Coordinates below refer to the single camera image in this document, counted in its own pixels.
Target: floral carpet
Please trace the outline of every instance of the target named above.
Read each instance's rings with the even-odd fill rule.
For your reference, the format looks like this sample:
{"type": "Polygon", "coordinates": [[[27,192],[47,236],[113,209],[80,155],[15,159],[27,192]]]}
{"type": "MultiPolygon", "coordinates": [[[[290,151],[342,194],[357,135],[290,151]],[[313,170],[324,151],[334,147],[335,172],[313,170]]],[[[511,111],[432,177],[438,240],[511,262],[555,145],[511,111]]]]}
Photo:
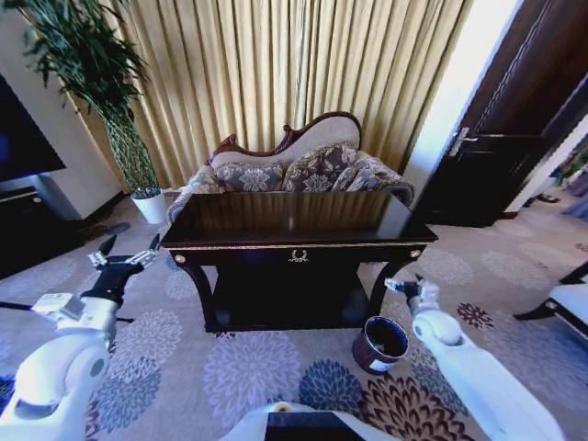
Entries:
{"type": "MultiPolygon", "coordinates": [[[[486,229],[434,226],[439,241],[397,278],[418,272],[438,284],[442,308],[472,340],[545,404],[568,439],[588,440],[586,343],[558,319],[513,318],[588,259],[588,224],[559,214],[569,203],[538,201],[486,229]]],[[[115,253],[132,254],[164,230],[125,199],[87,229],[82,248],[1,280],[0,299],[31,303],[44,292],[86,290],[97,273],[85,255],[110,234],[119,234],[115,253]]],[[[380,268],[360,267],[366,289],[380,268]]],[[[215,280],[214,268],[207,274],[215,280]]],[[[136,320],[119,324],[106,379],[86,413],[87,441],[214,440],[249,410],[279,400],[345,411],[401,439],[487,439],[412,332],[407,357],[381,377],[354,361],[354,329],[206,334],[196,289],[165,250],[130,280],[119,314],[136,320]]],[[[382,315],[410,331],[402,298],[388,292],[382,315]]],[[[2,409],[18,364],[54,334],[31,312],[0,310],[0,317],[2,409]]]]}

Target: glossy tabletop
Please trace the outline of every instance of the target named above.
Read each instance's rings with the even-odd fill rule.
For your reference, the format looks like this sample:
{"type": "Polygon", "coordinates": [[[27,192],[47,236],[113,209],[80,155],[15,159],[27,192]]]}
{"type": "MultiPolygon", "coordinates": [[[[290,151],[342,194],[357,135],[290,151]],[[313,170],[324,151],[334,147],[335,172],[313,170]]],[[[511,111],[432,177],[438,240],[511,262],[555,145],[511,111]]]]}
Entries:
{"type": "Polygon", "coordinates": [[[192,195],[163,239],[187,246],[430,243],[436,236],[391,193],[192,195]]]}

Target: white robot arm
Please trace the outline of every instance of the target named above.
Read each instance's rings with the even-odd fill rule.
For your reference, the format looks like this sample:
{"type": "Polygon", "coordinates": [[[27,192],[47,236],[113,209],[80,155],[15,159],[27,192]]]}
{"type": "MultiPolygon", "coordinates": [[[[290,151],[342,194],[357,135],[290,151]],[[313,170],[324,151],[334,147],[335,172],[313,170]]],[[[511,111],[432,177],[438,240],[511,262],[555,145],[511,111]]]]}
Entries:
{"type": "Polygon", "coordinates": [[[107,257],[115,240],[113,236],[90,255],[100,277],[81,298],[45,294],[31,307],[56,322],[61,336],[18,368],[15,393],[0,416],[0,439],[84,439],[85,412],[107,370],[124,287],[130,276],[154,262],[159,248],[156,235],[149,250],[107,257]]]}
{"type": "Polygon", "coordinates": [[[406,294],[413,331],[428,347],[439,369],[481,429],[496,440],[563,440],[558,422],[492,354],[477,347],[459,323],[439,310],[438,287],[420,279],[395,282],[406,294]]]}

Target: white flower pot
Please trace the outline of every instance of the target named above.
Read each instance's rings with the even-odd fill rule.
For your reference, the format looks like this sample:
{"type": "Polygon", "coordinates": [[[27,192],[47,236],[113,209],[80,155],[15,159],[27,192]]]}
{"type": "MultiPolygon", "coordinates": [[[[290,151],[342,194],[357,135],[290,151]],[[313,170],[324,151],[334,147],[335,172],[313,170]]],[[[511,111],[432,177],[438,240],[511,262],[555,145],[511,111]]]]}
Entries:
{"type": "Polygon", "coordinates": [[[149,223],[156,224],[165,221],[166,206],[164,192],[161,192],[159,195],[153,196],[152,198],[131,199],[149,223]]]}

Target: dark wooden table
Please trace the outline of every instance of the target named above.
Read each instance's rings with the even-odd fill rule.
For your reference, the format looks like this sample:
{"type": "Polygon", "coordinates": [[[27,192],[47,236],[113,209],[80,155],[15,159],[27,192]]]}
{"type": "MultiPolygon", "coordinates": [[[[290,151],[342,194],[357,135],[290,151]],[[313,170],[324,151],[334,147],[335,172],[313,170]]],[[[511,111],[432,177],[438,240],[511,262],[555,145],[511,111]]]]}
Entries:
{"type": "Polygon", "coordinates": [[[206,330],[361,327],[437,237],[387,192],[193,195],[163,239],[206,330]],[[367,296],[357,268],[388,262],[367,296]],[[202,266],[216,266],[214,292],[202,266]]]}

